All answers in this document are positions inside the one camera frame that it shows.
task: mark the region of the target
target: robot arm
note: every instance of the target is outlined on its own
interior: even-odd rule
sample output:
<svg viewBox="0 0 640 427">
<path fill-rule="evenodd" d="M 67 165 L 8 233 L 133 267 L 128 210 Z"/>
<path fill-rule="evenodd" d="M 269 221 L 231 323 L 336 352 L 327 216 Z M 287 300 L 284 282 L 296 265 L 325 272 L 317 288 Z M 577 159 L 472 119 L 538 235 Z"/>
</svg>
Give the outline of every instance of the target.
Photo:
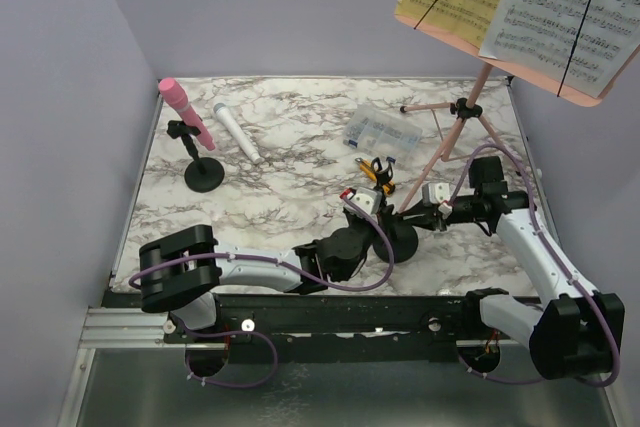
<svg viewBox="0 0 640 427">
<path fill-rule="evenodd" d="M 357 207 L 347 205 L 344 209 L 348 227 L 285 252 L 240 248 L 218 241 L 207 225 L 144 245 L 140 249 L 142 310 L 171 312 L 188 328 L 198 330 L 216 322 L 217 309 L 210 291 L 217 286 L 259 286 L 304 295 L 325 290 L 328 281 L 349 280 L 365 262 L 377 236 L 363 215 L 375 216 L 385 199 L 380 190 L 349 190 L 345 195 L 350 195 L 350 204 Z M 187 256 L 204 258 L 180 262 Z M 278 261 L 266 263 L 267 258 Z M 154 271 L 154 267 L 167 262 L 175 265 Z"/>
<path fill-rule="evenodd" d="M 598 292 L 551 238 L 537 213 L 537 222 L 532 222 L 527 194 L 508 191 L 498 157 L 474 160 L 469 182 L 474 194 L 459 196 L 451 204 L 448 184 L 425 185 L 422 203 L 403 213 L 403 219 L 430 230 L 486 223 L 489 233 L 500 237 L 527 273 L 542 310 L 519 303 L 502 289 L 484 289 L 467 294 L 467 320 L 504 332 L 527 347 L 544 378 L 609 372 L 612 355 L 605 334 L 575 284 L 579 282 L 603 313 L 618 349 L 624 320 L 620 299 Z M 570 279 L 542 237 L 569 270 Z"/>
</svg>

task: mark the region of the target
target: pink microphone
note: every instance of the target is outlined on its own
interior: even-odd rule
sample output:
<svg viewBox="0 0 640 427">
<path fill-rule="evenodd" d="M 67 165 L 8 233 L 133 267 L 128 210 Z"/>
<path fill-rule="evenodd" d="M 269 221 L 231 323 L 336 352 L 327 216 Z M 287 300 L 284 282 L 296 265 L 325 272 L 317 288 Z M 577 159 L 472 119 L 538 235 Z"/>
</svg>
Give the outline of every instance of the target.
<svg viewBox="0 0 640 427">
<path fill-rule="evenodd" d="M 202 123 L 202 119 L 193 110 L 187 93 L 182 86 L 176 81 L 176 79 L 166 78 L 162 79 L 158 84 L 158 90 L 164 98 L 164 101 L 169 104 L 180 116 L 184 123 L 189 127 L 197 127 L 200 134 L 196 137 L 198 142 L 207 150 L 214 150 L 216 144 L 213 143 L 213 137 Z"/>
</svg>

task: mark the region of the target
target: microphone stand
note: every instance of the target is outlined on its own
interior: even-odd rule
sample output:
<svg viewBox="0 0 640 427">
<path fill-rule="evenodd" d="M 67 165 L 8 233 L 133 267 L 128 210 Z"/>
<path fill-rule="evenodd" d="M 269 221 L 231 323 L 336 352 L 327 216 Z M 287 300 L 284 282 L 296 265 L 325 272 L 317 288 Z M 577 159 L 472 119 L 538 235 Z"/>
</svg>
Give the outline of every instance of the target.
<svg viewBox="0 0 640 427">
<path fill-rule="evenodd" d="M 224 180 L 222 164 L 211 157 L 200 158 L 198 148 L 191 136 L 200 135 L 200 129 L 191 127 L 181 120 L 170 120 L 167 134 L 172 139 L 180 138 L 189 156 L 193 159 L 184 171 L 184 181 L 194 192 L 210 192 Z"/>
</svg>

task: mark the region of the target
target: clear plastic box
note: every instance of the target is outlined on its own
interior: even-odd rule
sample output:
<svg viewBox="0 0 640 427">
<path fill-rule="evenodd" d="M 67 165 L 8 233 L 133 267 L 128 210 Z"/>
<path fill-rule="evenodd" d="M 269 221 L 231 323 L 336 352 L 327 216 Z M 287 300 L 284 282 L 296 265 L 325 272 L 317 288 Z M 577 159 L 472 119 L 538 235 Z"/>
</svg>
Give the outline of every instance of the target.
<svg viewBox="0 0 640 427">
<path fill-rule="evenodd" d="M 345 127 L 343 137 L 346 145 L 400 165 L 411 157 L 422 138 L 422 129 L 361 105 Z"/>
</svg>

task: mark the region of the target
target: white microphone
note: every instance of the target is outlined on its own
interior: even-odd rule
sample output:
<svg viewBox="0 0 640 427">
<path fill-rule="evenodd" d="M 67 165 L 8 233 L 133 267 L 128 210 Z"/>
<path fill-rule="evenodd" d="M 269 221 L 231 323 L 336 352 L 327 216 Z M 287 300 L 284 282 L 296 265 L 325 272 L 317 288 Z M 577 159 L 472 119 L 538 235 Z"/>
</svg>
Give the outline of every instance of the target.
<svg viewBox="0 0 640 427">
<path fill-rule="evenodd" d="M 240 148 L 247 154 L 247 157 L 251 159 L 251 162 L 254 164 L 260 164 L 264 162 L 264 159 L 260 157 L 258 150 L 249 140 L 249 137 L 245 135 L 242 131 L 242 128 L 236 122 L 236 119 L 233 118 L 231 112 L 229 111 L 229 107 L 225 104 L 216 104 L 213 107 L 213 113 L 216 115 L 216 118 L 222 122 L 222 124 L 227 128 L 231 136 L 236 139 Z"/>
</svg>

